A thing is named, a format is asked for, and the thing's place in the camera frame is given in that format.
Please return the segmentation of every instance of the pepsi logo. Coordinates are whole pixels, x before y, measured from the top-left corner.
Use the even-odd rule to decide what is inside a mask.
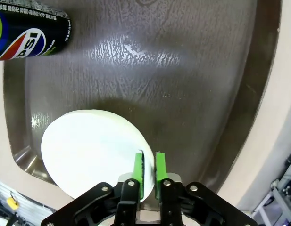
[[[30,28],[17,37],[0,56],[0,60],[37,56],[46,46],[44,33],[37,28]]]

